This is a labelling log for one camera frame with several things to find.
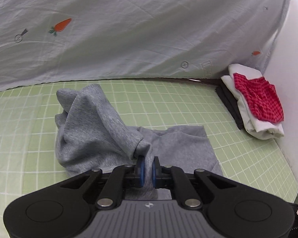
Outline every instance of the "gray garment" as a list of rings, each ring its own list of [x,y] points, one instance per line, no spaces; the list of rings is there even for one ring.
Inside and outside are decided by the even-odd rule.
[[[98,84],[81,91],[60,89],[56,93],[64,111],[55,116],[59,128],[56,158],[70,176],[91,168],[111,172],[145,156],[145,185],[129,189],[128,199],[156,199],[152,186],[153,157],[161,165],[181,167],[187,173],[203,168],[222,175],[203,126],[174,126],[165,131],[126,126]],[[169,195],[159,192],[159,199]]]

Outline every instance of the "red checkered cloth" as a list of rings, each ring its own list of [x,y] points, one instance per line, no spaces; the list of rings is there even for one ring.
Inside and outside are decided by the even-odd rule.
[[[235,88],[245,97],[251,113],[261,121],[278,123],[284,120],[282,105],[274,85],[264,77],[248,80],[244,75],[234,73]]]

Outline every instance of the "carrot print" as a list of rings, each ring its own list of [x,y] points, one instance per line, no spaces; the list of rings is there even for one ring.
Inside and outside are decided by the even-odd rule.
[[[252,55],[259,55],[261,52],[259,52],[259,51],[254,51],[254,52],[252,52]]]
[[[57,23],[54,27],[51,28],[49,31],[50,34],[54,34],[54,36],[57,36],[57,32],[61,32],[66,28],[66,26],[71,22],[72,19],[63,20],[60,23]]]

